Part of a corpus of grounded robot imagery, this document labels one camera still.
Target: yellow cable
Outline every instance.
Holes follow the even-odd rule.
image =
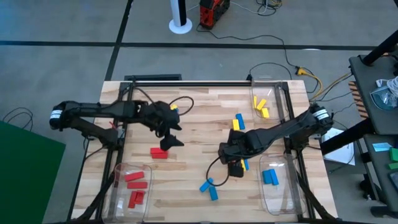
[[[336,79],[333,83],[331,83],[330,85],[328,85],[328,87],[326,87],[323,91],[318,92],[317,94],[315,94],[310,100],[315,99],[316,97],[318,97],[319,95],[321,95],[322,93],[324,93],[325,91],[327,91],[327,89],[329,89],[330,87],[332,87],[334,84],[336,84],[337,82],[339,82],[340,80],[346,78],[348,75],[350,75],[351,72],[348,72],[347,74],[343,75],[342,77]]]
[[[275,2],[274,0],[271,0],[274,4],[279,5],[282,4],[281,2]]]
[[[322,88],[323,88],[323,83],[322,83],[322,81],[321,81],[318,77],[316,77],[315,75],[309,74],[308,72],[305,72],[304,75],[308,75],[308,76],[310,76],[310,77],[316,79],[316,80],[319,82],[320,88],[319,88],[319,90],[317,91],[317,94],[315,94],[315,95],[320,94],[320,92],[322,91]]]
[[[321,91],[323,89],[323,83],[318,77],[316,77],[315,75],[313,75],[311,73],[308,73],[303,67],[299,67],[297,69],[296,74],[297,75],[308,75],[309,77],[316,79],[316,81],[319,83],[320,87],[319,87],[319,90],[317,91],[317,93],[315,95],[319,95],[321,93]]]

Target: green panel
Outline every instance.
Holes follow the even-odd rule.
[[[392,161],[398,162],[398,149],[390,148],[390,158]]]
[[[388,164],[388,167],[389,167],[390,169],[398,169],[398,162],[393,163],[393,164]]]
[[[65,145],[0,122],[1,223],[42,223]]]

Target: yellow rectangular block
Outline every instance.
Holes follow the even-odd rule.
[[[262,109],[262,107],[265,105],[267,103],[267,101],[265,100],[265,99],[262,99],[261,101],[260,101],[260,103],[257,105],[257,110],[261,110]]]
[[[232,120],[232,125],[234,127],[234,131],[239,131],[240,130],[239,129],[239,121],[238,121],[238,119],[233,119]]]
[[[253,98],[253,104],[254,104],[254,108],[257,107],[257,96],[254,96]]]
[[[176,108],[178,108],[177,105],[171,105],[171,106],[170,106],[170,110],[174,110],[174,109],[176,109]]]
[[[242,168],[243,168],[243,171],[246,171],[246,166],[244,165],[244,161],[243,161],[243,159],[241,159],[241,163],[242,163]]]
[[[261,109],[261,114],[263,118],[269,118],[268,108]]]

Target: red power tool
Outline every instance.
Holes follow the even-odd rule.
[[[200,0],[200,25],[212,29],[230,4],[231,0]]]

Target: white paper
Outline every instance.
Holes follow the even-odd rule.
[[[342,130],[331,128],[325,135],[322,136],[322,142],[325,142],[342,132],[343,132]],[[343,146],[333,152],[324,155],[323,158],[330,161],[341,162],[346,164],[351,160],[351,158],[353,158],[353,154],[354,154],[354,144],[349,143],[346,146]],[[349,162],[349,165],[355,166],[355,158],[353,158],[353,160]]]

